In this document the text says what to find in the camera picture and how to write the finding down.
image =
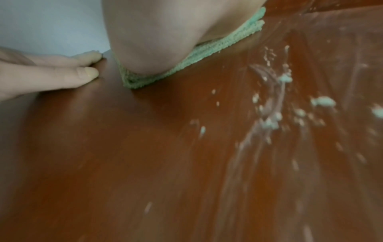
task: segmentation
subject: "green towel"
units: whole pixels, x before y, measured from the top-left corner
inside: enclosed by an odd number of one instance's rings
[[[120,74],[122,77],[122,81],[124,82],[124,86],[132,89],[138,89],[149,85],[155,81],[168,77],[185,67],[188,67],[200,60],[219,52],[229,46],[237,43],[238,41],[252,35],[253,33],[262,30],[262,26],[264,25],[264,21],[260,20],[266,12],[266,8],[262,7],[254,16],[249,19],[246,23],[244,23],[240,28],[226,36],[225,38],[213,40],[201,45],[197,45],[193,51],[190,53],[186,59],[184,59],[181,63],[176,65],[173,69],[158,75],[138,75],[132,72],[129,72],[125,67],[123,67],[119,61],[116,59],[118,67],[120,69]]]

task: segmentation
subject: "wooden floor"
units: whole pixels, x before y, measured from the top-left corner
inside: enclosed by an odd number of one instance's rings
[[[383,5],[267,9],[262,32],[144,89],[108,52],[84,87],[1,103],[1,240],[383,241]]]

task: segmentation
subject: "hand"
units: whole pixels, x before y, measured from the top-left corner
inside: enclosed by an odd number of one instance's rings
[[[26,55],[0,48],[0,102],[26,93],[77,88],[99,76],[88,67],[102,59],[90,51],[73,57]]]

